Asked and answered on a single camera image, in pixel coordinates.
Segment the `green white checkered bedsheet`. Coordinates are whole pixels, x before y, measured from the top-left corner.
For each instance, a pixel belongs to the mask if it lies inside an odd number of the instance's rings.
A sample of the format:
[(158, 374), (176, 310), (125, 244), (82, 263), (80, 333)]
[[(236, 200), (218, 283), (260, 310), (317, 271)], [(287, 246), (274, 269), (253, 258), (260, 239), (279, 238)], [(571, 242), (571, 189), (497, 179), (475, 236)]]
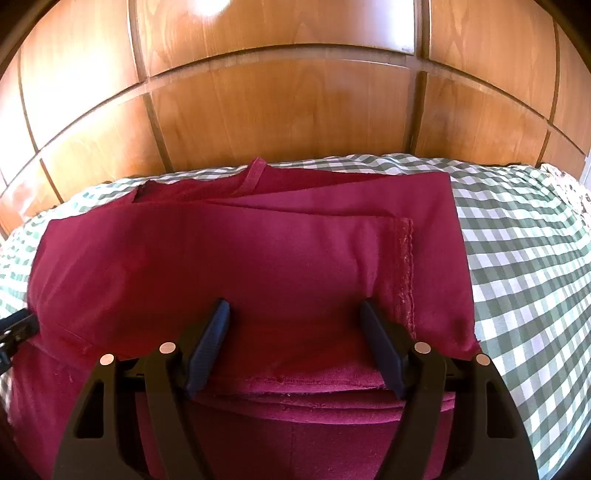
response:
[(301, 167), (449, 174), (477, 337), (518, 407), (540, 477), (556, 478), (590, 424), (590, 224), (550, 171), (408, 154), (328, 157)]

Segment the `floral patterned bedding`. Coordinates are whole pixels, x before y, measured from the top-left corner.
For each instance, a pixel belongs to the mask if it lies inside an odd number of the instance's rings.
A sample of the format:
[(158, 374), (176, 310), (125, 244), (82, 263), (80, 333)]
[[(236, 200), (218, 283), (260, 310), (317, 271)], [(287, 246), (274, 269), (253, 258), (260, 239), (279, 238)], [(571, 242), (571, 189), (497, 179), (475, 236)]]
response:
[(590, 222), (590, 191), (570, 174), (543, 163), (541, 171), (550, 177), (558, 196), (568, 203), (587, 223)]

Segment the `dark red garment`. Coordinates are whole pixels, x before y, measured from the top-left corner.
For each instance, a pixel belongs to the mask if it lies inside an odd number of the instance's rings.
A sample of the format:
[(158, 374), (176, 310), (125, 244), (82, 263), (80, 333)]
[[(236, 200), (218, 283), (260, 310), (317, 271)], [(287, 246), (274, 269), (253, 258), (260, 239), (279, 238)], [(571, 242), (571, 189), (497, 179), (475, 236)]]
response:
[(369, 479), (403, 405), (356, 309), (370, 300), (440, 353), (479, 351), (450, 178), (253, 162), (214, 181), (147, 182), (49, 222), (28, 279), (40, 331), (15, 356), (10, 420), (50, 478), (99, 358), (150, 353), (208, 320), (228, 336), (191, 426), (219, 479)]

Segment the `orange wooden wardrobe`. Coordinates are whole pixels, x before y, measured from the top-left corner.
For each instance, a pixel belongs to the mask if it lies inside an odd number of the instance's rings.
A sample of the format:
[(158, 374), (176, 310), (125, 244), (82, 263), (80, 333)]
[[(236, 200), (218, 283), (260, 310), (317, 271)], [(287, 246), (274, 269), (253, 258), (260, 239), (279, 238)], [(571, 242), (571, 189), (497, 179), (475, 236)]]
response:
[(590, 152), (590, 50), (547, 1), (5, 1), (1, 232), (215, 166)]

